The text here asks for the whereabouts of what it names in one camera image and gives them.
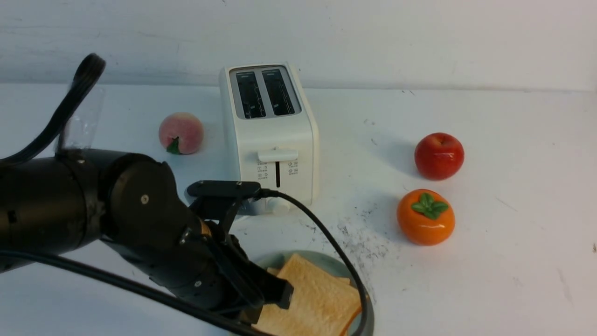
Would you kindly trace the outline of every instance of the white toaster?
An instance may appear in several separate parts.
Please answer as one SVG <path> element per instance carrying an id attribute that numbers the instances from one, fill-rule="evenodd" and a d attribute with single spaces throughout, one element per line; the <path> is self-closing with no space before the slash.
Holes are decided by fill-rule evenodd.
<path id="1" fill-rule="evenodd" d="M 220 72 L 232 179 L 259 182 L 310 205 L 319 193 L 319 130 L 296 69 L 287 63 Z M 285 214 L 281 198 L 243 204 L 239 214 Z"/>

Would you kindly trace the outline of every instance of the bread slice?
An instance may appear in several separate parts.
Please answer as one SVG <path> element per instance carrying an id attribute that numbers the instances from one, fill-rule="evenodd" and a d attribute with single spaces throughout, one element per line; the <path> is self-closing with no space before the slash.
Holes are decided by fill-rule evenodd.
<path id="1" fill-rule="evenodd" d="M 278 277 L 294 287 L 290 307 L 266 304 L 255 329 L 280 336 L 342 336 L 361 312 L 355 288 L 298 254 L 292 255 Z"/>
<path id="2" fill-rule="evenodd" d="M 271 275 L 277 276 L 278 273 L 280 273 L 280 270 L 278 270 L 277 268 L 268 267 L 267 272 Z M 342 281 L 343 283 L 345 283 L 347 285 L 350 284 L 350 279 L 347 277 L 336 277 L 336 279 Z"/>

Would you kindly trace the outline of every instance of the apple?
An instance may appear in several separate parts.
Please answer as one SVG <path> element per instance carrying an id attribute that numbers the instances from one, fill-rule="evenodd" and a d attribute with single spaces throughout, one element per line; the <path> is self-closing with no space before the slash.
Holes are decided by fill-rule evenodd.
<path id="1" fill-rule="evenodd" d="M 203 124 L 187 112 L 169 115 L 159 126 L 159 141 L 172 154 L 192 154 L 203 142 Z"/>
<path id="2" fill-rule="evenodd" d="M 464 163 L 464 148 L 455 137 L 433 133 L 421 140 L 414 150 L 414 162 L 422 177 L 439 181 L 453 176 Z"/>

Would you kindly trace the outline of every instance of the green leaf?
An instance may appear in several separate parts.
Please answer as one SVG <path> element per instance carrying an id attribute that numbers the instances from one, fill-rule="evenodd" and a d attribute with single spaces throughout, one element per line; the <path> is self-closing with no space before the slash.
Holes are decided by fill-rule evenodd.
<path id="1" fill-rule="evenodd" d="M 433 204 L 433 196 L 429 193 L 423 193 L 418 198 L 418 201 L 425 207 L 431 207 L 431 204 Z"/>
<path id="2" fill-rule="evenodd" d="M 168 145 L 168 148 L 166 148 L 166 152 L 172 154 L 180 154 L 178 137 L 172 140 L 172 142 Z"/>
<path id="3" fill-rule="evenodd" d="M 431 220 L 436 220 L 439 217 L 439 213 L 434 212 L 434 211 L 425 211 L 425 213 L 423 213 L 425 215 L 425 217 L 431 219 Z"/>
<path id="4" fill-rule="evenodd" d="M 413 205 L 411 205 L 411 209 L 420 213 L 425 213 L 425 211 L 427 211 L 427 207 L 422 205 L 421 203 L 414 203 Z"/>
<path id="5" fill-rule="evenodd" d="M 431 204 L 431 210 L 435 211 L 435 212 L 439 212 L 442 213 L 446 210 L 448 210 L 448 205 L 444 202 L 441 201 L 435 201 L 433 202 L 433 204 Z"/>

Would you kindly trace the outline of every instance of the toaster knob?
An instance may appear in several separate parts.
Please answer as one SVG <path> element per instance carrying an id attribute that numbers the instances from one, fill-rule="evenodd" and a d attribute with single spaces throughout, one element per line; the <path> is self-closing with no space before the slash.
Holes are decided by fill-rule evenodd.
<path id="1" fill-rule="evenodd" d="M 270 198 L 267 206 L 276 216 L 286 215 L 290 210 L 290 203 L 282 198 Z"/>

